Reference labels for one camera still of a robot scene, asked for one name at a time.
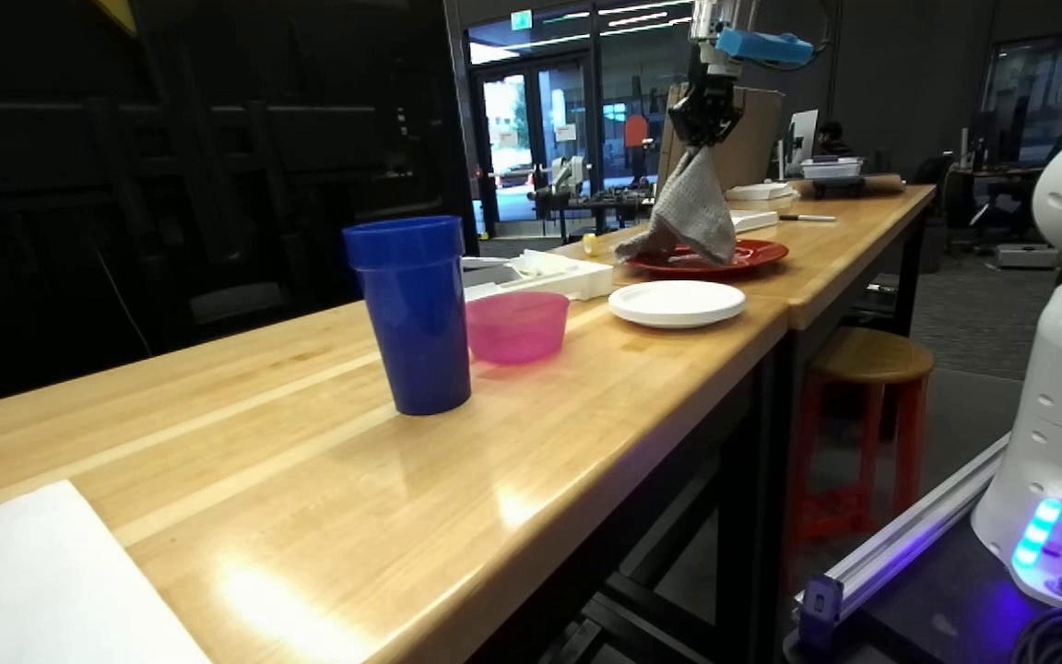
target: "bowl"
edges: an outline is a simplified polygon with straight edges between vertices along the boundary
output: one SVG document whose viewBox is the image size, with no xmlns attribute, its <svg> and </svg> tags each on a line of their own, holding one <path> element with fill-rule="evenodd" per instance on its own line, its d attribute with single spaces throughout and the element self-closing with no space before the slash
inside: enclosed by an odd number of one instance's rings
<svg viewBox="0 0 1062 664">
<path fill-rule="evenodd" d="M 467 351 L 495 367 L 527 367 L 560 355 L 566 294 L 503 293 L 464 308 Z"/>
</svg>

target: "cup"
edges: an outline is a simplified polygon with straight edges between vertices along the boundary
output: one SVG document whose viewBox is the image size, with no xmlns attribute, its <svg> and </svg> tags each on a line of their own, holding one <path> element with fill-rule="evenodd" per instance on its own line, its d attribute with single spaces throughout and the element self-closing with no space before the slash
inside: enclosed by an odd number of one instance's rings
<svg viewBox="0 0 1062 664">
<path fill-rule="evenodd" d="M 495 367 L 527 367 L 560 355 L 566 294 L 503 293 L 464 308 L 467 351 Z"/>
<path fill-rule="evenodd" d="M 399 415 L 446 415 L 467 399 L 460 217 L 345 227 L 345 257 L 373 314 Z"/>
</svg>

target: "stool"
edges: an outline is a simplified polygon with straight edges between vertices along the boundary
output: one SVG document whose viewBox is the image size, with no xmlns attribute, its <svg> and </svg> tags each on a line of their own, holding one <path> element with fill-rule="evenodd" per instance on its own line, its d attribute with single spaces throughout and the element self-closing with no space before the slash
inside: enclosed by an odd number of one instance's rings
<svg viewBox="0 0 1062 664">
<path fill-rule="evenodd" d="M 893 425 L 888 415 L 896 418 L 893 511 L 900 514 L 917 500 L 928 375 L 934 375 L 934 355 L 922 345 L 879 330 L 839 330 L 827 345 L 827 351 L 812 363 L 791 452 L 796 548 L 866 536 L 875 528 L 875 468 L 881 432 L 888 432 Z M 822 404 L 833 384 L 863 393 L 858 475 L 839 491 L 814 493 L 812 463 L 822 430 Z"/>
</svg>

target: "blue cup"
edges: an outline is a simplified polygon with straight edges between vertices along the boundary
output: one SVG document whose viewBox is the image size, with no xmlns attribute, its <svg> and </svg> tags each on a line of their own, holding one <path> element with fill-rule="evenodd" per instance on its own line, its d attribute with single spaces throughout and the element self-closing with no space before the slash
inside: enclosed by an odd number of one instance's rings
<svg viewBox="0 0 1062 664">
<path fill-rule="evenodd" d="M 446 415 L 467 399 L 460 217 L 345 227 L 345 257 L 373 314 L 399 415 Z"/>
</svg>

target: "wall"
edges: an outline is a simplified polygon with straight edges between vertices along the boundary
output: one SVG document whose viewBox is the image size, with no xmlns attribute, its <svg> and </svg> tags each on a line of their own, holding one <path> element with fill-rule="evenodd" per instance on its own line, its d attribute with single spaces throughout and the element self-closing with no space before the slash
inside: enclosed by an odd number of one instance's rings
<svg viewBox="0 0 1062 664">
<path fill-rule="evenodd" d="M 995 42 L 1062 35 L 1062 0 L 998 0 Z"/>
<path fill-rule="evenodd" d="M 875 171 L 912 175 L 973 118 L 995 0 L 847 0 L 831 116 Z"/>
<path fill-rule="evenodd" d="M 763 69 L 743 67 L 743 86 L 783 88 L 785 111 L 831 106 L 833 67 L 838 67 L 838 0 L 822 5 L 759 5 L 755 31 L 796 35 L 817 47 L 805 69 Z"/>
<path fill-rule="evenodd" d="M 339 227 L 467 212 L 439 5 L 133 13 L 0 0 L 0 395 L 356 300 Z"/>
</svg>

